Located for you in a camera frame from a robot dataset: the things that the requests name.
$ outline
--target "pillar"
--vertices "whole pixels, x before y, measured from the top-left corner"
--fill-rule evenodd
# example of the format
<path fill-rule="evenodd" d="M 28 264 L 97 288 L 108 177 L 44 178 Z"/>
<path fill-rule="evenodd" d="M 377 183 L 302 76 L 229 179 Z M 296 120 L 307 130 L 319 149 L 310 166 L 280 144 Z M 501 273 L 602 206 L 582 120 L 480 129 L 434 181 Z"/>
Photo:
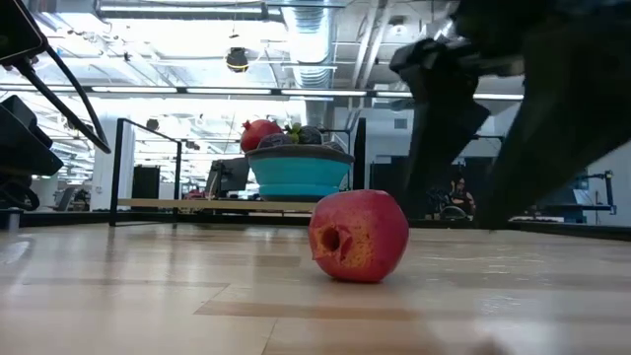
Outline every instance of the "pillar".
<path fill-rule="evenodd" d="M 106 112 L 99 117 L 107 142 L 111 148 L 110 154 L 97 149 L 95 153 L 95 168 L 92 177 L 92 195 L 90 210 L 109 210 L 111 200 L 111 182 L 114 170 L 114 150 L 116 143 L 116 122 L 120 117 L 127 118 L 127 114 L 120 112 Z M 131 198 L 131 188 L 134 178 L 134 149 L 136 142 L 135 127 L 125 124 L 122 139 L 122 155 L 120 159 L 120 178 L 118 198 Z"/>

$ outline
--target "wooden floor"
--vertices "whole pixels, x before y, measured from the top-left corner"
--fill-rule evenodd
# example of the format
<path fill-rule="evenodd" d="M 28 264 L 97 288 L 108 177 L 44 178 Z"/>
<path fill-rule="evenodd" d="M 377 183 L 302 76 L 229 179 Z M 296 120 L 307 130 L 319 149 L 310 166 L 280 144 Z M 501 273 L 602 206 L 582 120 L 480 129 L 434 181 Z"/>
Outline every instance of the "wooden floor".
<path fill-rule="evenodd" d="M 2 355 L 631 354 L 631 244 L 416 230 L 379 285 L 329 280 L 305 229 L 0 235 Z"/>

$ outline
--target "computer monitor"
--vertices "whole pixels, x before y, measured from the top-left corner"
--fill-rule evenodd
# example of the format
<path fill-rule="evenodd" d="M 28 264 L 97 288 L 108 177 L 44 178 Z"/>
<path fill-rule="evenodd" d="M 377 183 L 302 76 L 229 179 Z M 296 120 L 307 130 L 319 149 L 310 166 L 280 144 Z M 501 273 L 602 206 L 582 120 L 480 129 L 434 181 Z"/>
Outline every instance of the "computer monitor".
<path fill-rule="evenodd" d="M 210 167 L 206 192 L 218 196 L 225 191 L 245 190 L 248 174 L 247 158 L 215 161 Z"/>

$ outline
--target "black metal railing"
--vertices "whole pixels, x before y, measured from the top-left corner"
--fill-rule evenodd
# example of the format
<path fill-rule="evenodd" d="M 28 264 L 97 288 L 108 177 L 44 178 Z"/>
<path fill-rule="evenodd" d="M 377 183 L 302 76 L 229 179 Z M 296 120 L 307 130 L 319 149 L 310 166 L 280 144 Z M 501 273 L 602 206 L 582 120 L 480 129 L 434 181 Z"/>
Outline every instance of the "black metal railing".
<path fill-rule="evenodd" d="M 174 199 L 179 199 L 179 173 L 181 171 L 181 142 L 173 139 L 165 134 L 156 132 L 143 125 L 140 125 L 127 118 L 119 118 L 116 122 L 116 143 L 114 146 L 114 169 L 111 178 L 111 201 L 109 203 L 109 225 L 116 226 L 118 217 L 118 185 L 120 183 L 120 160 L 122 158 L 122 138 L 124 134 L 125 123 L 131 124 L 147 132 L 163 137 L 177 144 L 177 154 L 175 156 L 175 191 Z M 177 208 L 174 207 L 174 217 L 177 217 Z"/>

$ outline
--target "red fruit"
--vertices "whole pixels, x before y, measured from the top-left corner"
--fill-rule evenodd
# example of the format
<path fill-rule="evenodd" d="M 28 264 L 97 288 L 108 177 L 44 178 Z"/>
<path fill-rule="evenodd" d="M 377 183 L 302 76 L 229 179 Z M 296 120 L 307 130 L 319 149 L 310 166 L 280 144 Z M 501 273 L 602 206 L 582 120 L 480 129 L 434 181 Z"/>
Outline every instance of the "red fruit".
<path fill-rule="evenodd" d="M 407 218 L 394 198 L 383 191 L 326 196 L 309 223 L 315 262 L 340 280 L 383 280 L 400 262 L 408 238 Z"/>
<path fill-rule="evenodd" d="M 258 119 L 252 123 L 246 121 L 244 128 L 244 134 L 241 136 L 241 149 L 243 149 L 244 152 L 256 149 L 263 137 L 283 132 L 278 124 L 265 119 Z"/>

